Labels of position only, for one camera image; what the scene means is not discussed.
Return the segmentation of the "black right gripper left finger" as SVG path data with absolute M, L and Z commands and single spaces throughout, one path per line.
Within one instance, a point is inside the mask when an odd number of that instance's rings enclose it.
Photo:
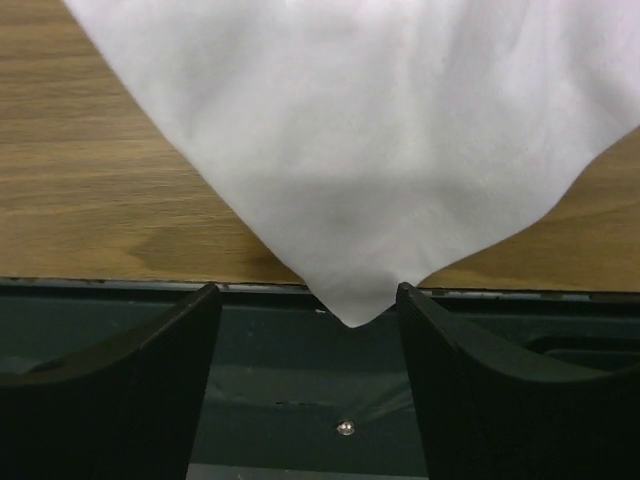
M 2 374 L 2 478 L 185 478 L 220 318 L 207 284 L 128 331 Z

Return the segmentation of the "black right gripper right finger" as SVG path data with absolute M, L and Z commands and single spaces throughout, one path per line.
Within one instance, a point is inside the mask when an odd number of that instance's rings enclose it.
M 404 283 L 396 308 L 432 479 L 635 479 L 639 368 L 587 368 L 491 333 Z

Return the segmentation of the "white printed t-shirt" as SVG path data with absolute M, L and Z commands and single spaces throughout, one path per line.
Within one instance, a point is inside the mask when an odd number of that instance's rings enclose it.
M 346 326 L 511 237 L 639 124 L 635 1 L 71 1 L 163 136 Z

